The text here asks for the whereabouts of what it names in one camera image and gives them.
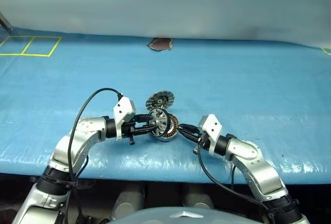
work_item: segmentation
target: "dark floor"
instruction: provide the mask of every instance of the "dark floor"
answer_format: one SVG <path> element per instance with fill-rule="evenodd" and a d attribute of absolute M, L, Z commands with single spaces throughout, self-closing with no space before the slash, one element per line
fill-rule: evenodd
<path fill-rule="evenodd" d="M 98 180 L 91 189 L 80 190 L 83 212 L 95 217 L 94 223 L 104 218 L 110 218 L 113 205 L 119 193 L 128 184 L 128 181 Z M 182 183 L 141 182 L 145 188 L 144 207 L 182 206 Z M 0 223 L 10 223 L 24 201 L 30 187 L 28 176 L 0 174 Z M 210 196 L 216 209 L 233 212 L 252 219 L 260 219 L 260 211 L 249 203 L 237 199 L 213 184 L 202 185 Z M 235 189 L 249 194 L 246 185 L 236 185 Z M 292 197 L 300 202 L 300 210 L 310 223 L 331 223 L 331 185 L 302 185 L 288 186 Z M 70 202 L 69 221 L 76 219 L 74 201 Z"/>

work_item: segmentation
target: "silver cylinder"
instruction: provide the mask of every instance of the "silver cylinder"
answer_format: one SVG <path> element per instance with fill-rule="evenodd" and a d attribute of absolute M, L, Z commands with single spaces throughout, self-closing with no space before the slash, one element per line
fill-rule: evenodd
<path fill-rule="evenodd" d="M 132 214 L 144 208 L 144 191 L 140 184 L 129 184 L 119 194 L 112 211 L 112 219 Z"/>
<path fill-rule="evenodd" d="M 26 211 L 20 224 L 55 223 L 57 216 L 58 216 L 58 211 L 33 206 Z"/>
<path fill-rule="evenodd" d="M 209 208 L 211 210 L 215 208 L 209 195 L 206 194 L 202 186 L 197 184 L 184 186 L 183 206 Z"/>

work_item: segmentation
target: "yellow tape square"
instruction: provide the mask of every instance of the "yellow tape square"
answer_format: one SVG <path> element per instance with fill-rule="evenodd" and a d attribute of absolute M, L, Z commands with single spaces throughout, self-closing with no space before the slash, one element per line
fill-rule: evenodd
<path fill-rule="evenodd" d="M 61 36 L 36 36 L 36 35 L 9 35 L 7 36 L 4 41 L 2 41 L 2 43 L 0 43 L 0 47 L 6 43 L 6 41 L 9 38 L 30 38 L 30 41 L 28 42 L 28 44 L 24 47 L 24 49 L 22 50 L 21 53 L 0 53 L 0 56 L 36 56 L 36 57 L 50 57 L 54 50 L 56 49 L 56 47 L 58 46 L 58 44 L 60 43 L 62 37 Z M 38 38 L 49 38 L 49 39 L 57 39 L 55 45 L 53 46 L 53 48 L 50 50 L 50 52 L 48 54 L 38 54 L 38 53 L 26 53 L 27 49 L 29 48 L 29 46 L 32 44 L 32 42 L 35 39 Z"/>

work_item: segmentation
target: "metal gear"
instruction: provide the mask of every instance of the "metal gear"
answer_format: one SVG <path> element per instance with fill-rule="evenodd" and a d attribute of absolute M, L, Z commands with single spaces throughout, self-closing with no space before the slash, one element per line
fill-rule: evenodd
<path fill-rule="evenodd" d="M 158 125 L 158 128 L 151 131 L 150 134 L 154 137 L 162 137 L 167 134 L 171 128 L 170 114 L 164 109 L 154 108 L 149 115 L 154 118 L 148 124 Z"/>
<path fill-rule="evenodd" d="M 146 101 L 146 108 L 152 110 L 153 108 L 167 109 L 174 102 L 175 96 L 170 91 L 155 92 Z"/>

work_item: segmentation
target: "black cable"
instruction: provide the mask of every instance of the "black cable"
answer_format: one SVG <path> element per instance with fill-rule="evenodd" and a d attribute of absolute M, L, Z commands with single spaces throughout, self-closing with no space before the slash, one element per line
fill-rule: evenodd
<path fill-rule="evenodd" d="M 71 189 L 69 189 L 69 191 L 68 191 L 68 196 L 67 196 L 67 200 L 66 200 L 66 208 L 65 208 L 65 213 L 64 213 L 64 223 L 65 224 L 69 224 L 68 213 L 69 213 L 70 195 L 71 195 Z"/>
<path fill-rule="evenodd" d="M 117 90 L 113 89 L 113 88 L 101 88 L 98 89 L 97 91 L 95 91 L 92 95 L 90 95 L 90 97 L 85 101 L 85 103 L 83 104 L 82 108 L 80 109 L 80 111 L 78 112 L 77 116 L 76 116 L 76 120 L 73 124 L 72 127 L 72 131 L 71 131 L 71 135 L 70 135 L 70 139 L 69 139 L 69 144 L 68 144 L 68 152 L 67 152 L 67 156 L 68 156 L 68 166 L 69 166 L 69 174 L 70 174 L 70 180 L 72 182 L 76 181 L 75 175 L 73 173 L 73 169 L 72 169 L 72 159 L 71 159 L 71 146 L 72 146 L 72 141 L 73 141 L 73 137 L 74 137 L 74 133 L 78 124 L 78 121 L 84 111 L 84 109 L 86 108 L 87 104 L 92 100 L 92 98 L 97 95 L 98 93 L 102 92 L 102 91 L 113 91 L 115 93 L 117 93 L 117 97 L 118 100 L 121 99 L 122 94 L 120 92 L 118 92 Z M 73 196 L 76 200 L 76 204 L 77 204 L 77 210 L 78 210 L 78 218 L 81 219 L 83 217 L 83 213 L 82 213 L 82 206 L 79 200 L 79 196 L 78 196 L 78 192 L 77 189 L 75 187 L 72 188 L 73 191 Z"/>
<path fill-rule="evenodd" d="M 106 223 L 110 223 L 110 220 L 107 218 L 103 219 L 99 224 L 106 224 Z"/>
<path fill-rule="evenodd" d="M 221 184 L 220 182 L 218 182 L 215 178 L 213 178 L 213 176 L 208 172 L 206 166 L 204 165 L 203 161 L 202 161 L 202 158 L 201 158 L 201 144 L 199 143 L 198 144 L 198 158 L 199 158 L 199 163 L 201 165 L 201 168 L 203 170 L 203 172 L 209 177 L 209 179 L 215 183 L 216 185 L 218 185 L 219 187 L 221 187 L 222 189 L 226 190 L 227 192 L 245 200 L 245 201 L 248 201 L 250 203 L 253 203 L 255 205 L 258 205 L 260 207 L 263 207 L 264 209 L 268 210 L 268 207 L 266 205 L 264 205 L 262 202 L 259 202 L 253 198 L 250 198 L 250 197 L 247 197 L 243 194 L 240 194 L 232 189 L 229 189 L 228 187 L 226 187 L 225 185 Z"/>
<path fill-rule="evenodd" d="M 272 224 L 276 224 L 274 217 L 272 217 L 271 221 L 272 221 Z"/>
<path fill-rule="evenodd" d="M 78 179 L 78 177 L 82 174 L 83 170 L 86 168 L 88 164 L 88 155 L 86 156 L 86 160 L 85 160 L 85 164 L 83 165 L 83 167 L 80 169 L 80 171 L 77 173 L 76 175 L 76 180 Z"/>
<path fill-rule="evenodd" d="M 233 166 L 232 172 L 231 172 L 231 189 L 234 190 L 234 171 L 236 169 L 236 166 Z"/>

